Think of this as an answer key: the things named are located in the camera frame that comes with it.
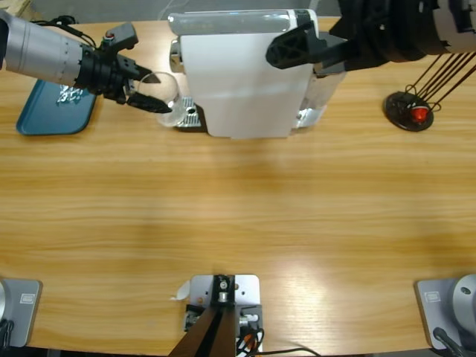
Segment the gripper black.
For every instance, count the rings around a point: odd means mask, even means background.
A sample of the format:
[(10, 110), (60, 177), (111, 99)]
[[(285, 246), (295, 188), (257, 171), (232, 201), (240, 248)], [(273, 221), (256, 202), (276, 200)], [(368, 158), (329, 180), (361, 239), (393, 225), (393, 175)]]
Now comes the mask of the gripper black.
[(306, 22), (275, 37), (266, 61), (281, 70), (341, 63), (346, 71), (357, 71), (448, 53), (437, 33), (436, 1), (340, 1), (339, 7), (341, 18), (329, 33), (344, 42), (329, 46), (315, 24)]
[(126, 78), (143, 83), (161, 83), (150, 69), (111, 51), (94, 49), (85, 44), (80, 47), (82, 58), (78, 61), (80, 71), (76, 77), (77, 88), (146, 112), (171, 113), (172, 109), (163, 100), (142, 93), (135, 92), (126, 101)]

